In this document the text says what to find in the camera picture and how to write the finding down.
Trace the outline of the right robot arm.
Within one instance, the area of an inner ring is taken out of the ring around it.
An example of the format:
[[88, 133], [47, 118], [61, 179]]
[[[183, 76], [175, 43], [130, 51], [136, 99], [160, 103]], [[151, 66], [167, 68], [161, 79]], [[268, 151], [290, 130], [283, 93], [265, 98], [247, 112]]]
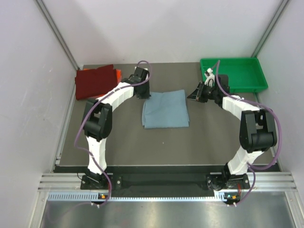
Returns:
[[245, 182], [248, 168], [257, 157], [277, 143], [274, 117], [266, 109], [244, 102], [231, 95], [227, 75], [210, 76], [200, 81], [188, 99], [200, 103], [213, 100], [220, 108], [240, 120], [240, 148], [227, 162], [220, 176], [208, 175], [208, 186], [213, 190], [235, 188]]

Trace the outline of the aluminium corner post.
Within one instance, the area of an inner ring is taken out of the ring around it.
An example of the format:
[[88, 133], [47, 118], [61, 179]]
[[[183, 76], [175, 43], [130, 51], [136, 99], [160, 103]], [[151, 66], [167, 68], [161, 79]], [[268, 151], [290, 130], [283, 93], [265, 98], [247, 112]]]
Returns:
[[40, 12], [42, 13], [43, 17], [45, 18], [47, 24], [49, 25], [51, 31], [53, 32], [54, 36], [56, 37], [57, 41], [59, 42], [62, 50], [64, 51], [66, 57], [68, 58], [69, 62], [73, 66], [75, 70], [79, 69], [79, 66], [73, 57], [65, 39], [63, 38], [61, 32], [59, 31], [53, 17], [51, 16], [46, 4], [43, 0], [34, 0], [36, 6], [39, 8]]
[[283, 15], [284, 11], [287, 9], [290, 2], [291, 2], [290, 0], [280, 0], [279, 1], [279, 4], [278, 4], [275, 12], [273, 13], [273, 16], [271, 17], [270, 22], [266, 26], [266, 29], [264, 30], [260, 40], [258, 41], [251, 57], [257, 58], [258, 54], [262, 50], [264, 44], [270, 37], [273, 29], [275, 28], [276, 24], [279, 22], [281, 16]]

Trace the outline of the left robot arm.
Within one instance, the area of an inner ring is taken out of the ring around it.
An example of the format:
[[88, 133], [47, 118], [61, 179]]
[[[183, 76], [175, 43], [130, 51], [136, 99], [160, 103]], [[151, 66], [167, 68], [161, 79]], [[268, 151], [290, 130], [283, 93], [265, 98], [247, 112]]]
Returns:
[[113, 112], [126, 100], [150, 98], [150, 72], [137, 66], [133, 74], [124, 78], [107, 94], [87, 101], [83, 116], [83, 130], [88, 143], [89, 165], [82, 177], [81, 189], [105, 190], [110, 187], [109, 178], [104, 174], [106, 140], [113, 125]]

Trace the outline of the left aluminium corner post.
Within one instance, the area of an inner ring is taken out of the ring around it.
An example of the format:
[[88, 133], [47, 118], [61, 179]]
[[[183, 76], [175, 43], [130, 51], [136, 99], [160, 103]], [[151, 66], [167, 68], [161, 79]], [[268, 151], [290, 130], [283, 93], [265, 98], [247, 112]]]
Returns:
[[56, 37], [57, 41], [59, 42], [62, 50], [64, 51], [66, 57], [68, 58], [69, 62], [73, 66], [75, 70], [79, 69], [79, 66], [73, 57], [65, 39], [63, 38], [61, 32], [59, 31], [53, 17], [51, 16], [46, 4], [43, 0], [34, 0], [36, 6], [39, 8], [40, 12], [42, 13], [43, 17], [45, 18], [47, 24], [49, 25], [51, 31], [53, 32], [54, 36]]

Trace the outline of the blue t shirt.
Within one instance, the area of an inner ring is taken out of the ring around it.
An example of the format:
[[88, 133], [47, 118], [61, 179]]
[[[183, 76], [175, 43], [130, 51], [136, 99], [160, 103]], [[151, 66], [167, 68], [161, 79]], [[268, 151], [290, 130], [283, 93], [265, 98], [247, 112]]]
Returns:
[[145, 129], [189, 127], [184, 90], [151, 92], [143, 104], [142, 125]]

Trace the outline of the right aluminium corner post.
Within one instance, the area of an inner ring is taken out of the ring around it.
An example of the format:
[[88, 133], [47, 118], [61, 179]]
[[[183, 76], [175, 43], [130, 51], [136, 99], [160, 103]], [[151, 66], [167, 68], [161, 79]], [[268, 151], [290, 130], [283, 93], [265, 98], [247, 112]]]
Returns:
[[290, 2], [291, 2], [290, 0], [280, 0], [279, 1], [279, 4], [278, 4], [275, 12], [273, 13], [273, 16], [271, 17], [270, 22], [266, 26], [266, 29], [264, 30], [260, 40], [258, 41], [251, 57], [257, 58], [258, 54], [262, 50], [264, 44], [270, 37], [273, 29], [275, 28], [276, 24], [279, 22], [281, 16], [283, 15], [284, 11], [287, 9]]

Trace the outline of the green plastic tray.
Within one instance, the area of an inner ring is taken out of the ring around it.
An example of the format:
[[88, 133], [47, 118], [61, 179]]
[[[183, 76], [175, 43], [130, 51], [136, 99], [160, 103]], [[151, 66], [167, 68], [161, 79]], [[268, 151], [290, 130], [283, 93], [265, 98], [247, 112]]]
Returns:
[[232, 93], [259, 93], [268, 83], [257, 58], [221, 58], [219, 75], [228, 75]]

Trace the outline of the dark red folded t shirt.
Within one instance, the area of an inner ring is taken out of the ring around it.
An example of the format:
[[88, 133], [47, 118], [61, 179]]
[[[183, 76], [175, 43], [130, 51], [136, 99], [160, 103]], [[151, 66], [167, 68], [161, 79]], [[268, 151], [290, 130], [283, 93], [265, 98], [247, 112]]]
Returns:
[[78, 70], [75, 85], [76, 100], [107, 94], [118, 85], [114, 66], [106, 65], [96, 69]]

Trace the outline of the orange folded t shirt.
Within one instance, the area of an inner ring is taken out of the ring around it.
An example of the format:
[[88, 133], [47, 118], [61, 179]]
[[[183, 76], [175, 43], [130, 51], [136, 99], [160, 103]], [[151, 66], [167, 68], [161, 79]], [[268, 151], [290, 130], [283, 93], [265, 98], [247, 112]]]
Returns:
[[[122, 80], [122, 71], [119, 69], [115, 69], [117, 83], [120, 83]], [[93, 98], [98, 98], [100, 96], [104, 96], [104, 94], [93, 96]]]

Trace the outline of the aluminium frame rail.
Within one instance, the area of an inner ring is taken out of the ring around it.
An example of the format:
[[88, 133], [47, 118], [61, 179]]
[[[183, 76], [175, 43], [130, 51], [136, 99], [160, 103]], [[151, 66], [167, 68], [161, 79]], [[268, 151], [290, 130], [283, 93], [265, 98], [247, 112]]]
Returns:
[[[103, 189], [112, 186], [113, 190], [121, 189], [130, 184], [132, 186], [186, 186], [198, 184], [207, 187], [210, 180], [207, 180], [203, 173], [127, 173], [110, 174], [108, 180], [104, 180]], [[97, 184], [95, 180], [80, 180], [75, 173], [49, 173], [43, 174], [38, 185], [40, 191], [73, 191], [93, 190], [96, 187], [89, 187], [89, 184]], [[253, 185], [255, 191], [296, 191], [296, 184], [289, 172], [248, 172], [244, 180], [243, 190], [248, 190]]]

